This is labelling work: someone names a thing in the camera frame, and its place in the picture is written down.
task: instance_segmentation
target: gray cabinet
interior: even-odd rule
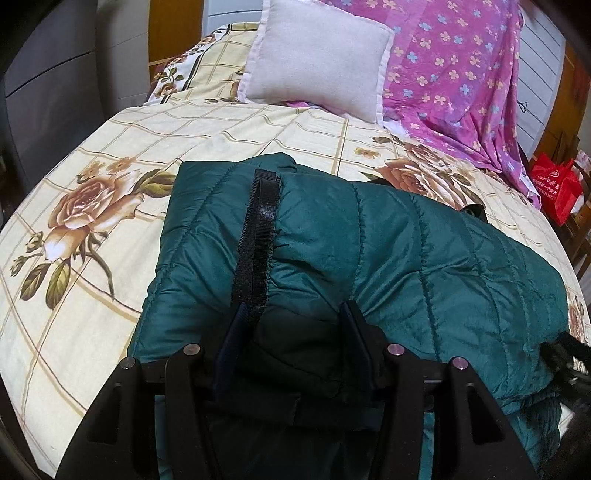
[[[103,122],[96,0],[63,0],[0,82],[0,151],[23,194]]]

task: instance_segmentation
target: white pillow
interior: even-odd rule
[[[383,124],[394,32],[316,0],[264,0],[238,99],[302,100]]]

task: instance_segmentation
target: rose print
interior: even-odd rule
[[[113,162],[108,169],[113,172],[126,170],[134,161],[135,157],[125,157]],[[44,239],[43,232],[36,232],[26,245],[27,253],[31,255],[20,255],[14,260],[12,276],[20,273],[29,258],[46,259],[28,272],[22,283],[21,300],[29,300],[37,293],[50,268],[55,265],[45,297],[47,307],[55,309],[66,294],[70,264],[76,255],[83,262],[86,258],[95,261],[104,270],[109,293],[115,297],[111,270],[96,251],[96,246],[109,238],[119,222],[134,218],[144,196],[160,198],[170,195],[175,175],[160,169],[143,176],[139,170],[121,175],[101,174],[99,170],[103,166],[93,161],[77,176],[78,187],[65,194],[49,216],[47,226],[51,231],[47,237]]]

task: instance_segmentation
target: white wall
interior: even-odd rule
[[[262,0],[207,0],[203,11],[203,36],[221,25],[258,22]]]
[[[98,2],[96,67],[107,118],[129,106],[141,105],[150,89],[149,17],[150,0]]]
[[[562,77],[564,36],[530,0],[521,0],[525,25],[521,31],[517,99],[537,115],[518,112],[517,135],[525,154],[531,157],[540,142]]]

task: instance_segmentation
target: black strap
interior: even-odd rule
[[[277,174],[256,169],[232,284],[232,304],[244,302],[250,306],[251,328],[256,327],[267,304],[267,260],[278,203]]]

